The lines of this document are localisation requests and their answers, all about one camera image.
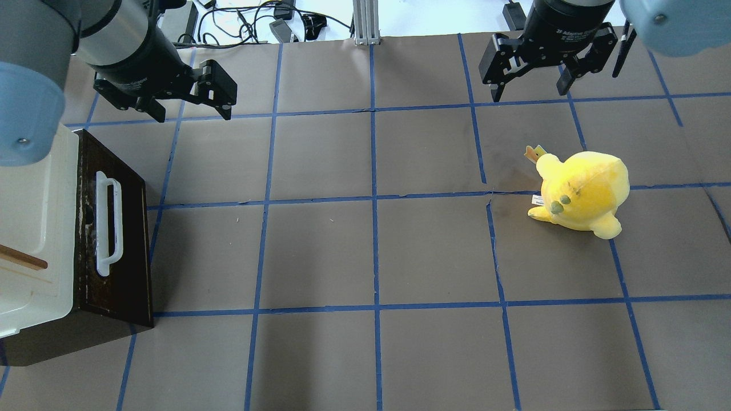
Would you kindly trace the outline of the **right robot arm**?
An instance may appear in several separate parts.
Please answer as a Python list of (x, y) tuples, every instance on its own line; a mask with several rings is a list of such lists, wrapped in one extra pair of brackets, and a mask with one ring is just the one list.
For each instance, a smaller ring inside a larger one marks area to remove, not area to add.
[(606, 17), (613, 1), (534, 1), (522, 34), (491, 36), (479, 63), (494, 102), (505, 86), (531, 70), (561, 67), (556, 89), (567, 95), (577, 79), (605, 68), (613, 50), (618, 77), (639, 39), (666, 57), (689, 57), (729, 43), (728, 1), (619, 1), (625, 24), (617, 34)]

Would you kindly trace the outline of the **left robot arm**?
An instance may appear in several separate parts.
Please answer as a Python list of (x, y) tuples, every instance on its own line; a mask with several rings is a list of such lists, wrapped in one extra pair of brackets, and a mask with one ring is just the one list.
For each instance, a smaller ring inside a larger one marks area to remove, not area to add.
[(192, 68), (157, 26), (183, 1), (3, 1), (1, 163), (29, 166), (51, 151), (65, 111), (72, 55), (96, 73), (94, 89), (119, 110), (164, 122), (162, 100), (231, 119), (238, 86), (214, 60)]

